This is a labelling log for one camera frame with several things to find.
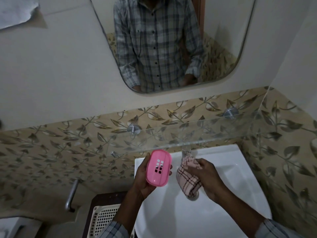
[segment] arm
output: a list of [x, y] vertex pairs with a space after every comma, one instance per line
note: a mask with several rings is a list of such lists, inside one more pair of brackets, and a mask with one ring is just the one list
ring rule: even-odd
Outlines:
[[223, 183], [215, 166], [204, 159], [197, 159], [203, 169], [188, 167], [187, 171], [197, 176], [208, 197], [219, 204], [249, 238], [300, 238], [272, 220], [268, 220], [244, 201], [236, 197]]
[[150, 157], [148, 153], [138, 167], [132, 188], [126, 194], [112, 222], [100, 232], [98, 238], [128, 238], [131, 235], [142, 202], [156, 188], [146, 181], [146, 168]]
[[113, 8], [114, 29], [117, 39], [118, 65], [121, 75], [129, 88], [141, 91], [139, 76], [136, 70], [137, 57], [133, 51], [133, 45], [125, 21], [122, 4], [117, 2]]
[[189, 52], [191, 63], [185, 74], [185, 85], [192, 84], [192, 80], [200, 76], [202, 64], [201, 56], [204, 53], [202, 40], [200, 37], [199, 25], [191, 0], [187, 0], [185, 8], [184, 34], [186, 38], [186, 48]]

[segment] paper on wall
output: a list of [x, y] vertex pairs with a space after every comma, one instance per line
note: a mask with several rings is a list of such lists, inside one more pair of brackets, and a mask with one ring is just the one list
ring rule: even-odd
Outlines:
[[0, 29], [28, 21], [38, 0], [0, 0]]

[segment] glass shelf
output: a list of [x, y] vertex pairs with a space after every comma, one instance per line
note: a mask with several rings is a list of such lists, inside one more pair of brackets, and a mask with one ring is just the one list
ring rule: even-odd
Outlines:
[[164, 149], [175, 146], [232, 139], [272, 132], [258, 112], [239, 114], [235, 119], [215, 117], [182, 124], [143, 129], [137, 135], [123, 133], [112, 136], [106, 156]]

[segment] person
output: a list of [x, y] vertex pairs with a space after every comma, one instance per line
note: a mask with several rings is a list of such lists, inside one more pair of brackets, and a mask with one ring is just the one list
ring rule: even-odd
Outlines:
[[[137, 169], [132, 188], [128, 191], [117, 214], [97, 238], [129, 238], [142, 202], [156, 187], [147, 183], [145, 171], [150, 160], [148, 153]], [[197, 176], [207, 196], [220, 205], [249, 238], [303, 238], [284, 226], [266, 219], [235, 196], [221, 180], [215, 166], [204, 159], [197, 159], [202, 169], [188, 167]]]
[[196, 82], [204, 49], [191, 0], [117, 0], [113, 12], [118, 66], [130, 88], [148, 93]]

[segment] white plastic basket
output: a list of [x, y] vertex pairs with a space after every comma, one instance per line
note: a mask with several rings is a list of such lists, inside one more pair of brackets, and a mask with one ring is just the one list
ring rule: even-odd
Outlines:
[[[93, 215], [90, 220], [89, 232], [87, 238], [96, 238], [101, 230], [109, 224], [114, 218], [120, 204], [95, 206], [93, 208]], [[134, 228], [130, 238], [134, 237]]]

